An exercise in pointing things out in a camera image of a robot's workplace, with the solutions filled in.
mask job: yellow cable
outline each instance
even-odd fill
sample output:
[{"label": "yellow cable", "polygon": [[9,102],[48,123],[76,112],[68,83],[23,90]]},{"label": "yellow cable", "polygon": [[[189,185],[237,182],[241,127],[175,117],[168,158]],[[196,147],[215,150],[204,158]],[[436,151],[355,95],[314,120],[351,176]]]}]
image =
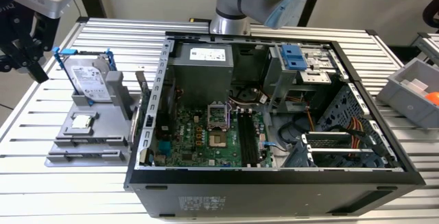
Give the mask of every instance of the yellow cable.
[{"label": "yellow cable", "polygon": [[312,119],[311,119],[310,110],[307,110],[307,115],[308,115],[308,121],[310,121],[310,128],[311,128],[311,131],[314,132],[314,123],[312,123]]}]

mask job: motherboard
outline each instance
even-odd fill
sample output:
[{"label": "motherboard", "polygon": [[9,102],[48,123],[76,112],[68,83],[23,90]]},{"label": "motherboard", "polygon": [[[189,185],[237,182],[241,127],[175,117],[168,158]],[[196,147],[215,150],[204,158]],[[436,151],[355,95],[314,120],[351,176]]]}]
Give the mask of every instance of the motherboard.
[{"label": "motherboard", "polygon": [[272,166],[261,113],[215,104],[181,107],[176,117],[171,141],[159,141],[156,166]]}]

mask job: blue drive bracket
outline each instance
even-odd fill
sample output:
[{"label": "blue drive bracket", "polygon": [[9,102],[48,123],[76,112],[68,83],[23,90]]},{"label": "blue drive bracket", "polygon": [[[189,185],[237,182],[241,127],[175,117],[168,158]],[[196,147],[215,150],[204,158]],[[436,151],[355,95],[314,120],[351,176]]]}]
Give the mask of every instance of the blue drive bracket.
[{"label": "blue drive bracket", "polygon": [[[77,91],[77,89],[75,87],[72,78],[68,75],[68,71],[65,69],[64,62],[63,62],[63,59],[61,59],[63,56],[71,56],[71,55],[105,55],[107,58],[108,58],[108,63],[109,63],[109,70],[117,71],[116,63],[115,63],[115,55],[113,55],[112,51],[109,51],[109,48],[107,49],[105,52],[88,52],[88,51],[77,51],[76,49],[69,49],[69,48],[64,48],[60,51],[60,48],[59,47],[55,47],[52,49],[52,53],[53,53],[53,57],[55,57],[59,65],[60,65],[61,69],[64,70],[64,72],[67,74],[67,78],[69,80],[69,83],[72,84],[72,87],[73,87],[73,90],[75,90],[75,94],[76,95],[79,95],[79,91]],[[88,100],[88,104],[92,105],[93,104],[93,101],[92,100]]]},{"label": "blue drive bracket", "polygon": [[302,50],[298,45],[282,45],[280,54],[288,70],[303,71],[308,68],[307,61],[303,58]]}]

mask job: aluminum workbench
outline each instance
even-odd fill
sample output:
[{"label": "aluminum workbench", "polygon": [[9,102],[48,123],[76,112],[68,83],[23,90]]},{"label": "aluminum workbench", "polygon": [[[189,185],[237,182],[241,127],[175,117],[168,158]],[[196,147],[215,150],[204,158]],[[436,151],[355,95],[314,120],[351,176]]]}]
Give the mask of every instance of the aluminum workbench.
[{"label": "aluminum workbench", "polygon": [[[207,33],[205,23],[145,22],[91,18],[76,23],[63,47],[115,53],[124,85],[140,91],[135,71],[152,83],[165,31]],[[288,27],[271,30],[252,25],[253,36],[335,40],[371,95],[387,83],[402,63],[380,38],[364,30]],[[388,106],[379,109],[426,179],[427,185],[358,218],[199,218],[151,219],[133,193],[124,192],[125,167],[45,167],[45,155],[72,105],[71,84],[51,59],[48,80],[31,86],[0,134],[0,223],[439,223],[439,131],[424,131]]]},{"label": "aluminum workbench", "polygon": [[414,42],[423,54],[439,66],[439,34],[419,33],[419,37]]}]

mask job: metal case frame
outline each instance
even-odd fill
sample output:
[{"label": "metal case frame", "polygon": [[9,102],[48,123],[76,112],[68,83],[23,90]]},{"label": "metal case frame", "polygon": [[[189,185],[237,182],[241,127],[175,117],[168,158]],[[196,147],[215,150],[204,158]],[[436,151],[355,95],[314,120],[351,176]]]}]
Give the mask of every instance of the metal case frame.
[{"label": "metal case frame", "polygon": [[[156,81],[164,77],[163,67],[165,67],[167,53],[173,46],[173,41],[199,43],[199,39],[207,36],[209,35],[167,32]],[[211,35],[209,38],[212,42],[231,43],[236,36]],[[420,188],[426,184],[424,180],[383,119],[338,42],[251,36],[239,38],[255,44],[275,44],[283,41],[331,45],[350,81],[358,89],[370,114],[394,149],[403,172],[374,169],[322,171],[319,168],[315,168],[314,171],[310,169],[306,171],[300,169],[279,171],[140,170],[136,166],[137,146],[135,145],[125,188],[135,190],[148,214],[152,217],[360,215]],[[159,102],[153,99],[153,95],[160,93],[155,93],[155,91],[160,90],[153,86],[149,105],[157,105],[155,101]],[[152,137],[153,122],[145,124],[144,133],[149,132],[149,137]],[[201,202],[203,197],[211,197],[223,205],[215,208],[215,211],[192,208],[192,205],[188,204],[188,197],[191,201],[200,198]]]}]

